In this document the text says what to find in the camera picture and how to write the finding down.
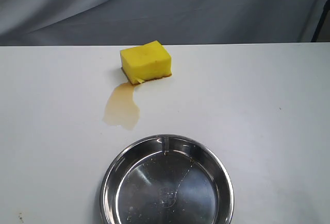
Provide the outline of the yellow sponge block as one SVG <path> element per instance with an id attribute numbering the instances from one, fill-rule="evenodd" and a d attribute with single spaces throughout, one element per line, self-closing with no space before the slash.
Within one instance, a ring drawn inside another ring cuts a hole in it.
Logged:
<path id="1" fill-rule="evenodd" d="M 122 69 L 133 85 L 172 75 L 171 56 L 158 42 L 120 51 Z"/>

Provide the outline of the brown liquid spill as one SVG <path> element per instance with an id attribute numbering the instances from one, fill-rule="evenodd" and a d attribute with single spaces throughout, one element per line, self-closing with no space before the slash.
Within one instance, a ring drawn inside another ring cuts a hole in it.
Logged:
<path id="1" fill-rule="evenodd" d="M 122 83 L 112 91 L 104 110 L 103 122 L 109 126 L 121 126 L 133 130 L 140 117 L 140 109 L 134 102 L 135 85 Z"/>

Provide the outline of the round stainless steel pan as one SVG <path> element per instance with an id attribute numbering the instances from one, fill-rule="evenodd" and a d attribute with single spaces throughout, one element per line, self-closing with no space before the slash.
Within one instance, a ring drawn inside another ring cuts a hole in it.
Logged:
<path id="1" fill-rule="evenodd" d="M 233 212 L 233 185 L 222 162 L 180 135 L 132 143 L 101 183 L 103 223 L 230 223 Z"/>

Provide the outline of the grey backdrop cloth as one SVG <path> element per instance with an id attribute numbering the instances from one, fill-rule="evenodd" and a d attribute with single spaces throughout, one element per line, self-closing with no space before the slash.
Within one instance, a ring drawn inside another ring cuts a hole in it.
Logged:
<path id="1" fill-rule="evenodd" d="M 1 0 L 1 45 L 311 41 L 326 0 Z"/>

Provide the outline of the black stand pole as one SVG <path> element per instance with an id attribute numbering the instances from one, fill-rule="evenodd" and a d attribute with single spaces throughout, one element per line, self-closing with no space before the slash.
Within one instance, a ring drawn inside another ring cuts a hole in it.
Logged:
<path id="1" fill-rule="evenodd" d="M 313 34 L 313 37 L 312 37 L 312 40 L 311 42 L 316 42 L 317 39 L 318 39 L 318 36 L 321 32 L 321 29 L 323 27 L 323 24 L 325 22 L 325 19 L 326 19 L 326 16 L 327 16 L 327 13 L 329 12 L 329 0 L 326 1 L 324 7 L 323 7 L 323 11 L 322 11 L 322 14 L 320 16 L 320 19 L 319 19 L 319 22 L 317 24 L 317 27 L 315 29 L 315 32 Z"/>

